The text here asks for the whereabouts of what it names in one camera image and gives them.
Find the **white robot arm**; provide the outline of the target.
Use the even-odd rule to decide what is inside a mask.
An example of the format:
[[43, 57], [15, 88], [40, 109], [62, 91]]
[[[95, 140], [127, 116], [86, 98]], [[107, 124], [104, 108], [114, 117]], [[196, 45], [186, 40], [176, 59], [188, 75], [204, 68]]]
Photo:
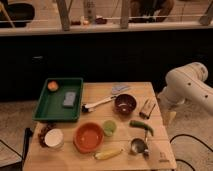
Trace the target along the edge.
[[166, 76], [166, 86], [157, 98], [162, 106], [162, 117], [168, 126], [176, 116], [174, 107], [190, 100], [213, 116], [213, 87], [205, 83], [207, 67], [200, 62], [192, 62], [170, 70]]

